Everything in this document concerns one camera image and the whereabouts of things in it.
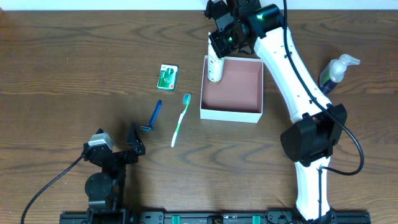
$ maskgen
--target white bottle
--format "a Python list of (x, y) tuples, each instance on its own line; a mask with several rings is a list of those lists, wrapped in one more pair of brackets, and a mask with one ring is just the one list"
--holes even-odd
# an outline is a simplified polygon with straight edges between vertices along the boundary
[(221, 81), (221, 77), (223, 76), (224, 58), (217, 57), (216, 52), (211, 46), (210, 38), (208, 41), (207, 79), (209, 79), (211, 84), (217, 84)]
[(330, 93), (341, 81), (348, 65), (359, 65), (361, 61), (347, 54), (332, 60), (319, 75), (319, 87), (323, 94)]

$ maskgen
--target green tape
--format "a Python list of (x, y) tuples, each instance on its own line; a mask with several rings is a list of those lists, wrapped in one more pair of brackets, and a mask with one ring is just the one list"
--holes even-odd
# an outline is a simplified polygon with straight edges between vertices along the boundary
[(259, 215), (253, 215), (252, 224), (261, 224), (261, 217)]
[(180, 224), (180, 216), (179, 215), (172, 216), (172, 224)]

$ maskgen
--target toothbrush head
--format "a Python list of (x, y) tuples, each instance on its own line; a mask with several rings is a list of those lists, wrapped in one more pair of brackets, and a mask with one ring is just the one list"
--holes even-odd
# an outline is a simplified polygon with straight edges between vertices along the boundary
[(186, 105), (189, 104), (190, 101), (191, 101), (191, 93), (184, 94), (184, 98), (182, 98), (182, 103)]

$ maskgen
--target white pump nozzle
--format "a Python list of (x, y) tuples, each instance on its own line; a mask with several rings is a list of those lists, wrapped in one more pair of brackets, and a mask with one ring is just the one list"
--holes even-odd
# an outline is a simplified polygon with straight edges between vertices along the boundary
[(340, 56), (338, 60), (335, 60), (331, 65), (330, 78), (333, 82), (339, 83), (343, 81), (344, 73), (347, 70), (348, 65), (359, 65), (360, 60), (353, 58), (347, 54)]

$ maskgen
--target white arm segment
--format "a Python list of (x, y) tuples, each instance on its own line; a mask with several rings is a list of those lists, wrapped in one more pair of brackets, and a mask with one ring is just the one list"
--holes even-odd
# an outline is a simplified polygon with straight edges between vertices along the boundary
[[(296, 123), (303, 119), (303, 114), (308, 113), (309, 115), (314, 115), (321, 112), (321, 109), (310, 102), (310, 97), (305, 92), (293, 71), (289, 59), (286, 57), (283, 33), (284, 30), (281, 27), (267, 32), (265, 38), (257, 39), (254, 50), (274, 77), (289, 110), (290, 120)], [(289, 30), (287, 30), (287, 43), (289, 44), (289, 50), (292, 53), (294, 64), (303, 81), (319, 104), (327, 108), (326, 105), (331, 102), (318, 89), (305, 68), (305, 65), (294, 47), (292, 35)], [(318, 218), (319, 176), (317, 169), (321, 165), (327, 166), (329, 162), (330, 158), (323, 157), (312, 162), (310, 167), (304, 167), (299, 162), (295, 163), (298, 185), (296, 207), (306, 220), (315, 220)], [(330, 209), (326, 196), (326, 170), (324, 170), (322, 174), (322, 215), (326, 214)]]
[[(330, 103), (330, 100), (318, 89), (305, 68), (294, 47), (289, 29), (287, 30), (287, 43), (289, 44), (294, 64), (303, 81), (319, 104), (327, 108), (326, 105)], [(321, 110), (314, 103), (310, 103), (310, 97), (305, 92), (290, 65), (289, 59), (286, 57), (284, 45), (284, 30), (280, 27), (267, 32), (265, 38), (258, 38), (254, 45), (254, 51), (256, 51), (257, 56), (262, 59), (274, 77), (289, 110), (290, 120), (296, 123), (303, 119), (303, 114), (314, 115), (321, 112)]]

